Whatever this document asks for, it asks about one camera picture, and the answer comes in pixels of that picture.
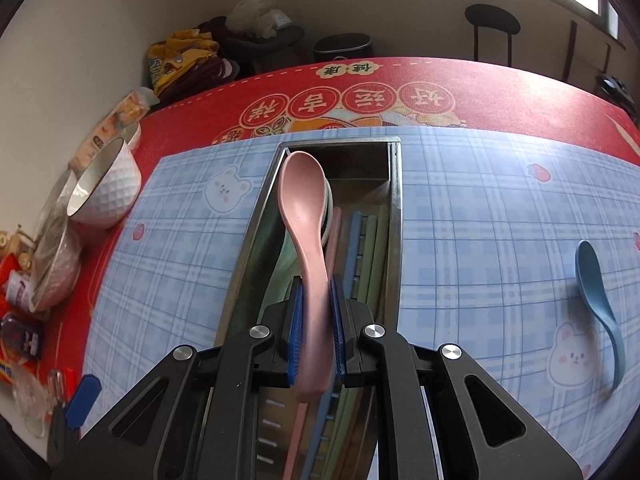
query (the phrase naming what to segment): black stool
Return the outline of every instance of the black stool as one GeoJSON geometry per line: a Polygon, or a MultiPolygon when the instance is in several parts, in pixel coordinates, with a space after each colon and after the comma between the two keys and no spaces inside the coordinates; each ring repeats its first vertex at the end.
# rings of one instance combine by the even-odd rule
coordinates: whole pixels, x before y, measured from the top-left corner
{"type": "Polygon", "coordinates": [[[478,27],[488,27],[507,34],[507,66],[511,66],[511,38],[520,32],[520,22],[516,17],[500,7],[485,4],[467,7],[465,17],[474,26],[474,61],[478,61],[478,27]]]}

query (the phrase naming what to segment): white bowl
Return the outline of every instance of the white bowl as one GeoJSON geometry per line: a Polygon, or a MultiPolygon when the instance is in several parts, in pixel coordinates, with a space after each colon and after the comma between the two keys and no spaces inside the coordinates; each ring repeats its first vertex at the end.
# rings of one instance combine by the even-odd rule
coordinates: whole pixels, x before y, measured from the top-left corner
{"type": "Polygon", "coordinates": [[[131,153],[135,153],[140,144],[140,137],[142,137],[142,127],[138,122],[131,123],[125,126],[118,136],[124,139],[131,153]]]}
{"type": "Polygon", "coordinates": [[[58,214],[60,211],[62,212],[62,214],[65,213],[66,204],[69,202],[71,192],[74,190],[74,187],[77,183],[78,180],[76,179],[74,172],[71,170],[66,170],[62,175],[60,175],[59,179],[54,184],[53,189],[51,189],[51,192],[49,193],[47,201],[42,207],[40,216],[38,217],[35,237],[36,245],[40,243],[40,240],[45,233],[45,227],[49,219],[52,218],[53,215],[58,214]]]}
{"type": "Polygon", "coordinates": [[[56,306],[71,294],[80,274],[80,238],[64,215],[47,223],[47,228],[33,255],[31,271],[32,312],[56,306]]]}
{"type": "Polygon", "coordinates": [[[74,222],[108,229],[124,218],[140,192],[142,176],[122,137],[98,152],[74,188],[66,214],[74,222]]]}

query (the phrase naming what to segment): trash can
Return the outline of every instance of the trash can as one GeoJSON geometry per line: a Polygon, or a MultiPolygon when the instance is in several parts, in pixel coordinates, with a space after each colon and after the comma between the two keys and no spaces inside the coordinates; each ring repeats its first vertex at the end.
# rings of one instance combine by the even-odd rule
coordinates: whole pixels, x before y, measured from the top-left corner
{"type": "Polygon", "coordinates": [[[337,34],[322,38],[314,45],[316,61],[336,61],[373,56],[371,38],[366,34],[337,34]]]}

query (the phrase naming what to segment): red package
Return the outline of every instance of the red package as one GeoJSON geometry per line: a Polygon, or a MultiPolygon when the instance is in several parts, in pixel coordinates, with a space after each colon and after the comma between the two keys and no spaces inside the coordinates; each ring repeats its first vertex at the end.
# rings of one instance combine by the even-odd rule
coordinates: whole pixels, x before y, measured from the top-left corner
{"type": "Polygon", "coordinates": [[[9,253],[0,262],[0,285],[5,284],[9,280],[9,274],[12,270],[20,270],[20,264],[15,254],[9,253]]]}
{"type": "Polygon", "coordinates": [[[78,374],[73,368],[62,368],[62,377],[65,385],[65,400],[69,402],[78,387],[78,374]]]}

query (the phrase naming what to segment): plastic bag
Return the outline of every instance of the plastic bag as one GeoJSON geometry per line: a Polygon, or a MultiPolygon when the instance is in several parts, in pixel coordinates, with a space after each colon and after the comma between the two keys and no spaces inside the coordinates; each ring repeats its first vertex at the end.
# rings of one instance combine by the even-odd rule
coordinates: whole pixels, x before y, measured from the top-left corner
{"type": "Polygon", "coordinates": [[[291,19],[280,9],[271,9],[255,22],[255,35],[258,38],[273,38],[279,28],[287,27],[291,19]]]}
{"type": "Polygon", "coordinates": [[[226,17],[225,26],[235,34],[258,38],[272,38],[278,28],[289,25],[291,20],[281,10],[275,9],[280,0],[242,0],[226,17]]]}

